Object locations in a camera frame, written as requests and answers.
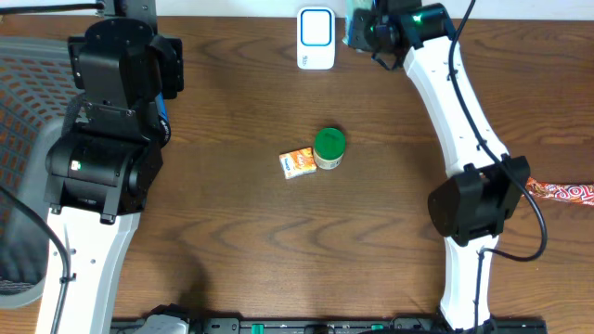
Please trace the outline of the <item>light blue tissue pack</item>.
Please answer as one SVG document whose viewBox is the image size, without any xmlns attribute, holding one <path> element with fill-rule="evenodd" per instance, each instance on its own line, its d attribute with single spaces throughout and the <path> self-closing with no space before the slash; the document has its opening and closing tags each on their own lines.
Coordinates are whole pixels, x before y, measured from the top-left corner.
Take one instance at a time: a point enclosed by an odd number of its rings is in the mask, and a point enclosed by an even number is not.
<svg viewBox="0 0 594 334">
<path fill-rule="evenodd" d="M 346 0 L 342 42 L 357 52 L 370 52 L 365 31 L 374 9 L 374 0 Z"/>
</svg>

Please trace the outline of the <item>green lid jar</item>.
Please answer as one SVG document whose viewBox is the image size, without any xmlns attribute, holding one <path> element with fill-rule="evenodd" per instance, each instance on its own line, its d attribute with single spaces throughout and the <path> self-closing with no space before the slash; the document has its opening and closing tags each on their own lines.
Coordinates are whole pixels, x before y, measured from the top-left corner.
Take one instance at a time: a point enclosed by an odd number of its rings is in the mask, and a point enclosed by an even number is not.
<svg viewBox="0 0 594 334">
<path fill-rule="evenodd" d="M 318 168 L 332 170 L 340 165 L 346 149 L 346 137 L 337 128 L 321 129 L 315 138 L 314 161 Z"/>
</svg>

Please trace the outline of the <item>small orange snack box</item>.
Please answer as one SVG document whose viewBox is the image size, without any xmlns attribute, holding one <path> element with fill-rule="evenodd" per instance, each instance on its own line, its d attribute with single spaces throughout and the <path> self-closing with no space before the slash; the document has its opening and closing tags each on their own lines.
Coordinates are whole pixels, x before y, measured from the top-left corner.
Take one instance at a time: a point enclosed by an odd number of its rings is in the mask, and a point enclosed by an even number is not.
<svg viewBox="0 0 594 334">
<path fill-rule="evenodd" d="M 315 173 L 317 170 L 311 148 L 301 148 L 280 154 L 279 162 L 286 179 Z"/>
</svg>

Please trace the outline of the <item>red chocolate bar wrapper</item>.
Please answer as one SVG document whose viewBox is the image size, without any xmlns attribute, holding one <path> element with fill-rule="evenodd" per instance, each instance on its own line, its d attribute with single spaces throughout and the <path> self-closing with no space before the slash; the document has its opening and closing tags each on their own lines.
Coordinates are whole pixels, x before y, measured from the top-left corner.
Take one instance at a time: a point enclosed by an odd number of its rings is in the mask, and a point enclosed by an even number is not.
<svg viewBox="0 0 594 334">
<path fill-rule="evenodd" d="M 539 182 L 530 177 L 526 188 L 529 193 L 542 199 L 552 199 L 561 202 L 593 205 L 593 185 L 559 185 Z"/>
</svg>

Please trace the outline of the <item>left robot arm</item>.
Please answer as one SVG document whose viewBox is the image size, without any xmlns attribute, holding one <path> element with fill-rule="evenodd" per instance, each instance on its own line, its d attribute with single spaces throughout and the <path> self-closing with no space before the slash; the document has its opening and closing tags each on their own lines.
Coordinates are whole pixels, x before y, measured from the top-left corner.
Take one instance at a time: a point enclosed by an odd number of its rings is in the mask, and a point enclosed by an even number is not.
<svg viewBox="0 0 594 334">
<path fill-rule="evenodd" d="M 68 41 L 78 95 L 48 150 L 49 232 L 40 333 L 110 331 L 125 253 L 172 136 L 165 103 L 184 88 L 183 44 L 152 1 L 109 1 Z"/>
</svg>

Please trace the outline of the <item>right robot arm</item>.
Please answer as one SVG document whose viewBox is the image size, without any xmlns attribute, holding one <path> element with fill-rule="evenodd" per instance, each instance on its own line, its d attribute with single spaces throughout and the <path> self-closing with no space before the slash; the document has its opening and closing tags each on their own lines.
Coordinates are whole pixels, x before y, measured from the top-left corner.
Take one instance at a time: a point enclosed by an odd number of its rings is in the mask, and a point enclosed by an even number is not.
<svg viewBox="0 0 594 334">
<path fill-rule="evenodd" d="M 445 288 L 432 333 L 500 330 L 488 308 L 494 256 L 505 222 L 525 195 L 526 157 L 512 157 L 498 139 L 463 65 L 461 25 L 446 7 L 419 1 L 350 1 L 344 42 L 369 52 L 387 71 L 414 84 L 437 134 L 446 180 L 428 197 L 433 225 L 445 243 Z"/>
</svg>

